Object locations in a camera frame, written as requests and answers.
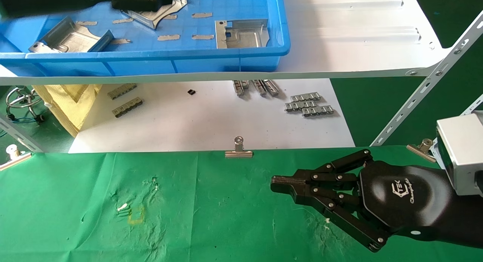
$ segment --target robotic hand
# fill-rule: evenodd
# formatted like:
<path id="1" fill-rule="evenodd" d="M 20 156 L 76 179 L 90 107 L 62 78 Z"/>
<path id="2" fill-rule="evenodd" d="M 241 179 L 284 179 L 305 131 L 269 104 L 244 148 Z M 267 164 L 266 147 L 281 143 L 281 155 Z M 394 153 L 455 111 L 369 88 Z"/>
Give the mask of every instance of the robotic hand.
<path id="1" fill-rule="evenodd" d="M 347 173 L 359 167 L 358 176 Z M 271 190 L 315 208 L 373 252 L 392 235 L 483 248 L 483 197 L 457 195 L 445 170 L 392 166 L 364 149 L 315 170 L 273 176 Z"/>
<path id="2" fill-rule="evenodd" d="M 19 18 L 86 9 L 104 1 L 110 1 L 114 9 L 158 11 L 173 0 L 0 0 L 0 14 L 2 18 Z"/>

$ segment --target blue plastic tray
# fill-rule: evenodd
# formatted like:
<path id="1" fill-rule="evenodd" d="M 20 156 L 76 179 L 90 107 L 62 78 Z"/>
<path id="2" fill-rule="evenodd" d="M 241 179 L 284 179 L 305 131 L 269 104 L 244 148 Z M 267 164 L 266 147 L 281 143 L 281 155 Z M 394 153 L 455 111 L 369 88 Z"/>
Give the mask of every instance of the blue plastic tray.
<path id="1" fill-rule="evenodd" d="M 211 12 L 209 18 L 193 13 Z M 110 29 L 117 39 L 132 43 L 109 45 L 102 52 L 28 53 L 28 48 L 67 14 L 31 17 L 0 23 L 0 64 L 18 76 L 123 76 L 211 71 L 274 71 L 288 54 L 290 38 L 283 0 L 188 0 L 176 20 L 162 20 L 152 30 L 102 3 L 68 14 L 74 21 L 97 21 L 87 26 L 101 36 Z M 215 21 L 269 20 L 267 47 L 216 49 L 216 38 L 193 40 L 194 34 L 215 35 Z M 158 41 L 159 35 L 179 34 L 179 40 Z"/>

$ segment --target yellow cloth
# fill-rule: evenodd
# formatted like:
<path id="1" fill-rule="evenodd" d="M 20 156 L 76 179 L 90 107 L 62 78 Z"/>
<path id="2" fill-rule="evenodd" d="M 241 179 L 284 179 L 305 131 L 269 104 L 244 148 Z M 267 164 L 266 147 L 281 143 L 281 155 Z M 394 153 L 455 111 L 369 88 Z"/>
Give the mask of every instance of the yellow cloth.
<path id="1" fill-rule="evenodd" d="M 86 119 L 102 85 L 33 85 L 37 94 L 50 104 L 50 111 L 75 137 Z"/>

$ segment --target green cloth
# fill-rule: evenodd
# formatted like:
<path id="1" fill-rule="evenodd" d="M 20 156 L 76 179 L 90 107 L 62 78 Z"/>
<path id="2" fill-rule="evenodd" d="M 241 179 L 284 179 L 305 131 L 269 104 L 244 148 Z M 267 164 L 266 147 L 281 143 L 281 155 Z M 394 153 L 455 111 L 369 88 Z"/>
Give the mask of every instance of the green cloth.
<path id="1" fill-rule="evenodd" d="M 481 262 L 483 250 L 398 236 L 371 253 L 314 209 L 270 190 L 273 175 L 356 150 L 256 151 L 252 159 L 35 154 L 0 172 L 0 261 Z M 403 146 L 371 151 L 390 164 L 430 166 Z"/>

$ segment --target yellow stain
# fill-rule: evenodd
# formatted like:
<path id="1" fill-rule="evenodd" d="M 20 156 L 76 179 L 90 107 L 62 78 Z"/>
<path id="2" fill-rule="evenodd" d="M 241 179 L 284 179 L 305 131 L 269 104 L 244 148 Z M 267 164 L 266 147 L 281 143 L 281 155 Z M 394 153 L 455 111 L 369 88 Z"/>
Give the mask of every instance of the yellow stain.
<path id="1" fill-rule="evenodd" d="M 131 224 L 131 225 L 142 224 L 143 221 L 144 221 L 144 218 L 145 218 L 145 207 L 143 207 L 142 205 L 139 207 L 139 209 L 138 209 L 138 211 L 140 212 L 139 219 L 132 219 L 132 211 L 133 210 L 131 210 L 129 212 L 128 223 Z"/>

